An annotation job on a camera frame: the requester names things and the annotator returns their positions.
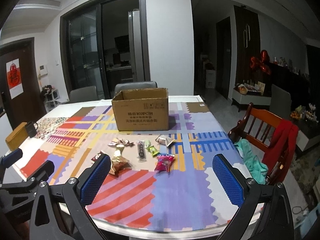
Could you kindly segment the white yellow cake packet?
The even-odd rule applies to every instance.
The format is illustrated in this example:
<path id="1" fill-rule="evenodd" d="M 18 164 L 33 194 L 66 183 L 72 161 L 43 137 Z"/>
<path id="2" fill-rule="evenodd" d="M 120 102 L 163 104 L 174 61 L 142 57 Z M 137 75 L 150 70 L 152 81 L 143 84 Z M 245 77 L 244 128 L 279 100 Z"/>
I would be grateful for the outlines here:
<path id="1" fill-rule="evenodd" d="M 111 142 L 108 143 L 108 146 L 116 147 L 119 144 L 121 144 L 121 140 L 119 140 L 118 138 L 114 138 Z"/>

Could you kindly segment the green candy packet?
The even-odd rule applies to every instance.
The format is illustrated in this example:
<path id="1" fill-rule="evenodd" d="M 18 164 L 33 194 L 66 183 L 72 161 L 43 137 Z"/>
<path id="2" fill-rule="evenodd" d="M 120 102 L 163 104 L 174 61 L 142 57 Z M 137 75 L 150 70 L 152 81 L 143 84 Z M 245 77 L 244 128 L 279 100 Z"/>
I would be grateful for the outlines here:
<path id="1" fill-rule="evenodd" d="M 146 150 L 152 155 L 153 158 L 159 154 L 159 150 L 153 145 L 148 146 Z"/>

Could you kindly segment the brown cardboard box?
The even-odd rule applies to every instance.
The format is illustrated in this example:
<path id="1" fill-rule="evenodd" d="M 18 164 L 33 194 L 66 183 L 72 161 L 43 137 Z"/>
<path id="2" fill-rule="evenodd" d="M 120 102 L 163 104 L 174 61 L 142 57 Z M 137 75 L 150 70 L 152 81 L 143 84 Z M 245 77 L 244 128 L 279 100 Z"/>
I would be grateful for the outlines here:
<path id="1" fill-rule="evenodd" d="M 169 102 L 166 88 L 122 90 L 112 99 L 119 131 L 166 131 Z"/>

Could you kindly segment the red white candy packet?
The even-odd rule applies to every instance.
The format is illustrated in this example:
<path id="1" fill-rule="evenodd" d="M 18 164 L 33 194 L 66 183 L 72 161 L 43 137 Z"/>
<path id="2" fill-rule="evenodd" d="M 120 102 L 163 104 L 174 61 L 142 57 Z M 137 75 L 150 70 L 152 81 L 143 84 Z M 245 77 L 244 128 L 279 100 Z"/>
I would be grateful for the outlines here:
<path id="1" fill-rule="evenodd" d="M 91 162 L 95 163 L 102 154 L 104 154 L 103 151 L 100 151 L 99 153 L 97 153 L 94 157 L 91 158 Z"/>

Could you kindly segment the foil wrapped round candy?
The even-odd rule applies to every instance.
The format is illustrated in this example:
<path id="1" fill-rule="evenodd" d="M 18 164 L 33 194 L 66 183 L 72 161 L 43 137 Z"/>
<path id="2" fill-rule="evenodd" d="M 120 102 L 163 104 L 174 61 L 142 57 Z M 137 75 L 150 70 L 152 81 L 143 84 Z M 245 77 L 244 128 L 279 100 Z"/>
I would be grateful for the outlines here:
<path id="1" fill-rule="evenodd" d="M 127 139 L 119 139 L 120 143 L 126 147 L 133 147 L 135 144 L 134 142 L 130 142 Z"/>

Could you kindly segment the dark long snack bar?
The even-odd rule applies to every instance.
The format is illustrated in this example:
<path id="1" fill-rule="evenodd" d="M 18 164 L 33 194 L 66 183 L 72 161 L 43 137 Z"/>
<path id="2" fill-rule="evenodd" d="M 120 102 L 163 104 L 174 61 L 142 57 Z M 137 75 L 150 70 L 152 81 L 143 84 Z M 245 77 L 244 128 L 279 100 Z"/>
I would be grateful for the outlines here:
<path id="1" fill-rule="evenodd" d="M 137 141 L 137 150 L 138 150 L 139 161 L 146 161 L 144 141 L 141 141 L 141 140 Z"/>

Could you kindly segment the shoe rack with shoes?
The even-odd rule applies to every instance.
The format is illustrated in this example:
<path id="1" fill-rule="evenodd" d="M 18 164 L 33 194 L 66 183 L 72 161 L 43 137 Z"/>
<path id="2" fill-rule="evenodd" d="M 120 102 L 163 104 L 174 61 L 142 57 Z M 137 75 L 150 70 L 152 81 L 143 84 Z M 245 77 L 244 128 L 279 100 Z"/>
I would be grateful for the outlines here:
<path id="1" fill-rule="evenodd" d="M 42 87 L 40 99 L 43 101 L 47 112 L 50 112 L 60 104 L 59 92 L 52 85 L 46 85 Z"/>

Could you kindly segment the grey chair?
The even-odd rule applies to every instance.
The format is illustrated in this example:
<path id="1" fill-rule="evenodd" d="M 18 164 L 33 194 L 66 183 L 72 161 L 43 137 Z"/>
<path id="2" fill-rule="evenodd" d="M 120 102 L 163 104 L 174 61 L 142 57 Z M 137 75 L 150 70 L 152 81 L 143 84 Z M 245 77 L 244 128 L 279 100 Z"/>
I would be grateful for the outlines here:
<path id="1" fill-rule="evenodd" d="M 114 96 L 116 96 L 122 90 L 157 88 L 157 87 L 158 87 L 157 82 L 155 81 L 119 83 L 115 86 Z"/>
<path id="2" fill-rule="evenodd" d="M 95 86 L 88 86 L 72 90 L 69 95 L 70 103 L 97 101 L 98 94 Z"/>

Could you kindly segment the red fu door poster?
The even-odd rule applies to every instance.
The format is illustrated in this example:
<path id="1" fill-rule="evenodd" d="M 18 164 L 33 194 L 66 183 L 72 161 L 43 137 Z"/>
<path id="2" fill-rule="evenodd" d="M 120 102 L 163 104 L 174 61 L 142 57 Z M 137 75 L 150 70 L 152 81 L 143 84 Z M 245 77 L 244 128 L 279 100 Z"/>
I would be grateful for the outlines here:
<path id="1" fill-rule="evenodd" d="M 6 74 L 10 98 L 13 99 L 23 93 L 19 59 L 6 63 Z"/>

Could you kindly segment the white silver snack packet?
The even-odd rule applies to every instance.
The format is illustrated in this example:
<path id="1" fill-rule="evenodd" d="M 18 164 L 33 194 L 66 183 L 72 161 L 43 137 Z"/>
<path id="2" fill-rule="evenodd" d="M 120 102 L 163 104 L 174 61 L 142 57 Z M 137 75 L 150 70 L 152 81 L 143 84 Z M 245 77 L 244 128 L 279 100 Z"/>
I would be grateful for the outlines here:
<path id="1" fill-rule="evenodd" d="M 167 135 L 159 135 L 155 141 L 161 145 L 165 145 L 166 147 L 170 147 L 174 142 L 175 139 L 172 139 L 171 137 Z"/>

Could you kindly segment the dark wooden entry door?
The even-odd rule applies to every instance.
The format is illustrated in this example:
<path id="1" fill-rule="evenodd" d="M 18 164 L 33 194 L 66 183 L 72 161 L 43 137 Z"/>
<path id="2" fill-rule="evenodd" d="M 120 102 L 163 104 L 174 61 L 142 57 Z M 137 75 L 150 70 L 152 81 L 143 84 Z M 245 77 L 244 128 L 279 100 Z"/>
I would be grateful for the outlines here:
<path id="1" fill-rule="evenodd" d="M 2 45 L 1 103 L 13 129 L 22 122 L 36 122 L 46 114 L 40 94 L 34 38 Z"/>

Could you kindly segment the white low cabinet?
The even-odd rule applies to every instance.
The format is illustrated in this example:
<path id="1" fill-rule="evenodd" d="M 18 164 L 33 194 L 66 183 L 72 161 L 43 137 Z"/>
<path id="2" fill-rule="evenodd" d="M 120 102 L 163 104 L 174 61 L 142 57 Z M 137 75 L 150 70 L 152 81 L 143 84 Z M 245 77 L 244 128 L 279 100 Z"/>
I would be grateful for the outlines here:
<path id="1" fill-rule="evenodd" d="M 236 84 L 233 89 L 229 89 L 229 97 L 232 105 L 235 105 L 238 112 L 247 109 L 250 103 L 258 108 L 269 108 L 271 97 L 264 96 L 259 86 L 252 86 L 246 83 Z"/>

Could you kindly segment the black mug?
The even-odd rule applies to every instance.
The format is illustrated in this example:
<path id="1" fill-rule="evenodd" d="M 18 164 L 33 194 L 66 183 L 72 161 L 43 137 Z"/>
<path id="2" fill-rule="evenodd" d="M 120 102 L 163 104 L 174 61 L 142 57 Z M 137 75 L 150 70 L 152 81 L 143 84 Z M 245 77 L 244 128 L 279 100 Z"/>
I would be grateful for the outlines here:
<path id="1" fill-rule="evenodd" d="M 38 129 L 37 122 L 30 121 L 25 124 L 25 130 L 29 136 L 29 138 L 33 138 L 37 135 L 37 129 Z"/>

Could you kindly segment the colourful patterned tablecloth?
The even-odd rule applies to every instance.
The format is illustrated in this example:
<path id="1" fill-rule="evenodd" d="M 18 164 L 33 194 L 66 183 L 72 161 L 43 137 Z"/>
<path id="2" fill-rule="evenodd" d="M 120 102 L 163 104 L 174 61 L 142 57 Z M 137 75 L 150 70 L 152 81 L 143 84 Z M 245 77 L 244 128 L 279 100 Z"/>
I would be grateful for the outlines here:
<path id="1" fill-rule="evenodd" d="M 113 155 L 113 139 L 149 141 L 161 154 L 174 156 L 170 171 L 157 172 L 151 153 L 141 161 L 136 146 L 125 148 L 128 167 L 105 179 L 88 213 L 100 228 L 121 235 L 168 239 L 217 235 L 237 206 L 213 172 L 213 157 L 223 154 L 245 177 L 249 171 L 205 103 L 169 102 L 169 122 L 163 134 L 174 143 L 164 146 L 156 141 L 159 131 L 119 131 L 108 100 L 61 105 L 39 120 L 40 127 L 57 124 L 57 128 L 47 137 L 40 133 L 27 139 L 15 169 L 27 178 L 49 160 L 55 165 L 49 183 L 62 184 L 91 166 L 99 152 Z"/>

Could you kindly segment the black glass sliding door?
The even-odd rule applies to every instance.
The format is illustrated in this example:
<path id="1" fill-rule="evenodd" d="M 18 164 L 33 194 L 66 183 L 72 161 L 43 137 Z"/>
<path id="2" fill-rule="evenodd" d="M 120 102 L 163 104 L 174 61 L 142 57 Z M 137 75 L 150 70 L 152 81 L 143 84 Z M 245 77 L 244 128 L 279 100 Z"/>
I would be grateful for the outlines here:
<path id="1" fill-rule="evenodd" d="M 60 18 L 67 94 L 95 87 L 110 99 L 118 84 L 150 81 L 146 0 L 91 0 Z"/>

